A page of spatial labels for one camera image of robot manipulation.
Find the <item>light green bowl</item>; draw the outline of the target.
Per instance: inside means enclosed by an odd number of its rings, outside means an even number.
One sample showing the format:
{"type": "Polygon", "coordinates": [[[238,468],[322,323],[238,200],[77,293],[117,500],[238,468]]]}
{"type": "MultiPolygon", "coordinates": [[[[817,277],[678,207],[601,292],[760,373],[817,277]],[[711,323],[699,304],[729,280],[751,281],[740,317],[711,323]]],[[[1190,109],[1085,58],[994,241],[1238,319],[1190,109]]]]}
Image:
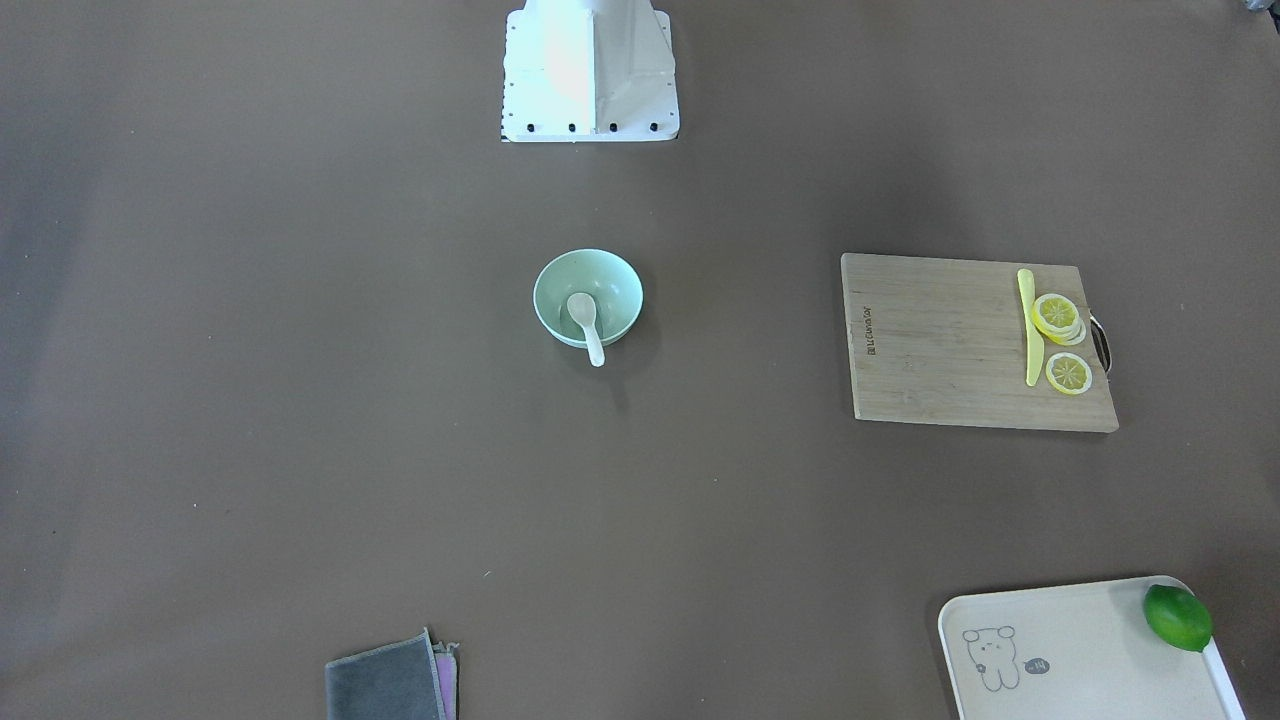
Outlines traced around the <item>light green bowl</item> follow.
{"type": "Polygon", "coordinates": [[[596,332],[604,346],[621,340],[643,310],[641,279],[625,259],[600,249],[561,254],[538,274],[532,307],[544,329],[573,348],[586,347],[582,328],[566,306],[568,297],[579,292],[595,300],[596,332]]]}

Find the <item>bamboo cutting board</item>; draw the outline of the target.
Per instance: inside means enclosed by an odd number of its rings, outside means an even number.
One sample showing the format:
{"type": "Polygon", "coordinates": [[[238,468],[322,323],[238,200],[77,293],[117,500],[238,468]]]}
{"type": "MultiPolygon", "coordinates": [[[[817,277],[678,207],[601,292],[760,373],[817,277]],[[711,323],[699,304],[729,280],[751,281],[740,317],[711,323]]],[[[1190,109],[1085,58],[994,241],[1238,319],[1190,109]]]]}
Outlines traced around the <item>bamboo cutting board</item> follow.
{"type": "Polygon", "coordinates": [[[852,411],[864,421],[1111,433],[1119,427],[1091,338],[1078,396],[1028,386],[1018,264],[846,252],[840,259],[852,411]]]}

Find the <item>grey folded cloth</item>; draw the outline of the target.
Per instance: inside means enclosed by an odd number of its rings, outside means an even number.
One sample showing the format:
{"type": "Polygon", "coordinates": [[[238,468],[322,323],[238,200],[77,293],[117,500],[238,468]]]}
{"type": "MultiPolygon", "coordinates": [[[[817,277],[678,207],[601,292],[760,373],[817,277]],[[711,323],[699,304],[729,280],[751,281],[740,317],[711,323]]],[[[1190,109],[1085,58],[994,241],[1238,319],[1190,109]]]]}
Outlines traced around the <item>grey folded cloth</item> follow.
{"type": "Polygon", "coordinates": [[[325,666],[329,719],[456,719],[458,646],[429,629],[325,666]]]}

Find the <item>yellow plastic knife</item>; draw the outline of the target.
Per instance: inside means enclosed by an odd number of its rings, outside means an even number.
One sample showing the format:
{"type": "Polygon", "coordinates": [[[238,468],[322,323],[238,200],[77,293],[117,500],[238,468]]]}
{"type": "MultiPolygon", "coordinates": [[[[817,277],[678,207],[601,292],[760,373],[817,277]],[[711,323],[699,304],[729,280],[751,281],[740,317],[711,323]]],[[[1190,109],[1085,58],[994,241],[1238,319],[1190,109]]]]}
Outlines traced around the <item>yellow plastic knife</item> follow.
{"type": "Polygon", "coordinates": [[[1027,343],[1025,383],[1028,387],[1036,387],[1039,383],[1044,364],[1044,338],[1034,323],[1036,277],[1032,269],[1019,268],[1016,279],[1027,343]]]}

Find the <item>stacked lemon slice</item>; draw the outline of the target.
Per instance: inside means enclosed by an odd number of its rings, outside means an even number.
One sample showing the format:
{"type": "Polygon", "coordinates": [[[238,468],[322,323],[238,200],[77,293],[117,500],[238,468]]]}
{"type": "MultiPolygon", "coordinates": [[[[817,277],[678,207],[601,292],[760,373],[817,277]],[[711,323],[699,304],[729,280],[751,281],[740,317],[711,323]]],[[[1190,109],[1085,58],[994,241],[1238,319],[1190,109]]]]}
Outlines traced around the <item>stacked lemon slice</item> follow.
{"type": "Polygon", "coordinates": [[[1060,293],[1043,293],[1030,310],[1033,327],[1047,340],[1061,346],[1079,345],[1087,332],[1079,307],[1060,293]]]}

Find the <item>cream rabbit tray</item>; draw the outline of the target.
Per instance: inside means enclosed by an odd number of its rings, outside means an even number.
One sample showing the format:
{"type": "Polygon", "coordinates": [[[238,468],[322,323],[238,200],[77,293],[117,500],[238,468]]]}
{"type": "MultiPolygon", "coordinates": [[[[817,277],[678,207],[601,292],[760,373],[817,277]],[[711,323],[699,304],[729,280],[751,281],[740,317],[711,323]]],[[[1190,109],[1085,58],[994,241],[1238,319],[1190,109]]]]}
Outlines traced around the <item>cream rabbit tray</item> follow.
{"type": "Polygon", "coordinates": [[[1240,719],[1215,643],[1179,650],[1143,612],[1167,575],[960,594],[937,628],[963,719],[1240,719]]]}

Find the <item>green lime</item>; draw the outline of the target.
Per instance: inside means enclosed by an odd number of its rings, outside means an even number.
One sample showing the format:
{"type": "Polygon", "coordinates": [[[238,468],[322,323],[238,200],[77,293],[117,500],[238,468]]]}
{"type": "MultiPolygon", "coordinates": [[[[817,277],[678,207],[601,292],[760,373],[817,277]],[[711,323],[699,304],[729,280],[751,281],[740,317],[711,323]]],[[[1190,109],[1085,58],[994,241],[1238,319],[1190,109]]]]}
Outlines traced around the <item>green lime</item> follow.
{"type": "Polygon", "coordinates": [[[1148,628],[1166,644],[1203,653],[1213,639],[1213,619],[1189,591],[1155,584],[1144,594],[1142,611],[1148,628]]]}

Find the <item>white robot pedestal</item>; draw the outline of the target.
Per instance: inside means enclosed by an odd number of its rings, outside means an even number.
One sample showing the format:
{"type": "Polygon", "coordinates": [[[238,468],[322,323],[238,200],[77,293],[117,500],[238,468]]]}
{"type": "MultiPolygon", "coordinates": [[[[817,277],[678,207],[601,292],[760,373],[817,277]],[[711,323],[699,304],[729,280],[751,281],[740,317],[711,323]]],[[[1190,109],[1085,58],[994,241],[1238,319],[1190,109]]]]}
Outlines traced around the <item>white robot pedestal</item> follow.
{"type": "Polygon", "coordinates": [[[506,17],[503,69],[504,142],[678,137],[671,18],[649,1],[526,1],[506,17]]]}

